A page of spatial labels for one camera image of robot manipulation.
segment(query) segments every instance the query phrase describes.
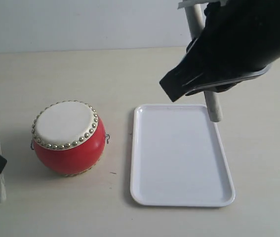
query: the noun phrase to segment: table surface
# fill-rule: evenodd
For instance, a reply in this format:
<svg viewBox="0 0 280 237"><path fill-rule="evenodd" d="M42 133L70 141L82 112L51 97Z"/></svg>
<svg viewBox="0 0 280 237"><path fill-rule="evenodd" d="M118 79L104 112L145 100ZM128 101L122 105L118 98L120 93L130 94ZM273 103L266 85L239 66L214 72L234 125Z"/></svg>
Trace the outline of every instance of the table surface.
<svg viewBox="0 0 280 237"><path fill-rule="evenodd" d="M236 189L223 208L137 205L129 192L134 108L170 103L159 80L183 47L0 54L0 135L8 164L5 237L280 236L280 60L264 76L221 93L218 124ZM111 135L98 165L56 176L30 150L39 111L63 100L92 104ZM203 94L184 104L204 104Z"/></svg>

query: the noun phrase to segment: tray rim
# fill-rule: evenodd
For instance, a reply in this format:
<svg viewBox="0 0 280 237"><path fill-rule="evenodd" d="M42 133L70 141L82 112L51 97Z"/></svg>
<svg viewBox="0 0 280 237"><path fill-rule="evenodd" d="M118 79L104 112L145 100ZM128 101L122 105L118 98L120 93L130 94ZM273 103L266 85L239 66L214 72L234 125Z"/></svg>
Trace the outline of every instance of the tray rim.
<svg viewBox="0 0 280 237"><path fill-rule="evenodd" d="M229 169L229 165L227 162L227 158L225 155L225 151L224 151L224 147L223 147L223 143L222 143L222 139L219 133L219 129L216 123L211 122L210 124L212 124L214 126L215 129L215 133L216 133L216 139L219 142L219 146L220 146L220 151L222 154L222 159L224 162L224 167L225 167L225 171L227 173L228 176L228 181L229 181L229 187L231 189L231 197L224 202L204 202L204 203L195 203L195 204L191 204L191 205L176 205L176 204L156 204L156 203L150 203L150 202L145 202L141 199L139 199L136 195L136 193L134 192L134 159L135 159L135 147L136 147L136 136L138 135L138 130L137 127L139 126L139 123L137 123L137 112L142 108L142 107L164 107L164 106L168 106L168 107L201 107L201 108L206 108L206 105L203 104L142 104L139 105L138 107L135 108L134 110L134 118L133 118L133 133L132 133L132 154L131 154L131 171L130 171L130 193L132 198L140 205L144 205L144 206L174 206L174 207L224 207L224 206L228 206L230 205L234 200L235 200L235 196L236 196L236 191L235 191L235 187L232 181L232 175Z"/></svg>

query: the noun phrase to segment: white table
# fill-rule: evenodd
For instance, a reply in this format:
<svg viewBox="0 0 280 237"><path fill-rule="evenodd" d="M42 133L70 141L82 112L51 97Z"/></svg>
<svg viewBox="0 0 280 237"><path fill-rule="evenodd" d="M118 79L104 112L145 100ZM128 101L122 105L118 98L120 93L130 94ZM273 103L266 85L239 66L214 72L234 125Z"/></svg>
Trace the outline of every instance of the white table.
<svg viewBox="0 0 280 237"><path fill-rule="evenodd" d="M184 52L174 47L0 54L0 132L8 159L0 236L280 236L280 60L261 78L220 94L219 129L237 192L230 206L154 208L132 200L133 110L170 103L159 80ZM41 109L71 99L97 109L111 140L91 171L62 178L30 150L30 130ZM204 104L203 94L178 103Z"/></svg>

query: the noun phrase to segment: white drumhead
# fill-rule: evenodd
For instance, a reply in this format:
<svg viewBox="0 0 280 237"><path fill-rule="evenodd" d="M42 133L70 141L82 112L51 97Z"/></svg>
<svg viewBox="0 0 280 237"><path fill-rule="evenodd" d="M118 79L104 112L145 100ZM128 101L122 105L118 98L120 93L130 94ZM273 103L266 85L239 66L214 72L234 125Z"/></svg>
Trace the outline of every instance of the white drumhead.
<svg viewBox="0 0 280 237"><path fill-rule="evenodd" d="M95 110L81 102L62 102L47 108L37 119L35 135L45 146L65 145L86 140L96 130Z"/></svg>

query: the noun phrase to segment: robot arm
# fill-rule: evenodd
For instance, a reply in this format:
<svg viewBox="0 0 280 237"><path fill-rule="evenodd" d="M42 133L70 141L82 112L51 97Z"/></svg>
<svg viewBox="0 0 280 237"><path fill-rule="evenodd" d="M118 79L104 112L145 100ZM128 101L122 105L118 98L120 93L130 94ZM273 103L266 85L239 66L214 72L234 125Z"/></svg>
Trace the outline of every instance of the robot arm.
<svg viewBox="0 0 280 237"><path fill-rule="evenodd" d="M160 85L171 101L202 91L223 92L266 73L280 58L280 0L209 3L205 28Z"/></svg>

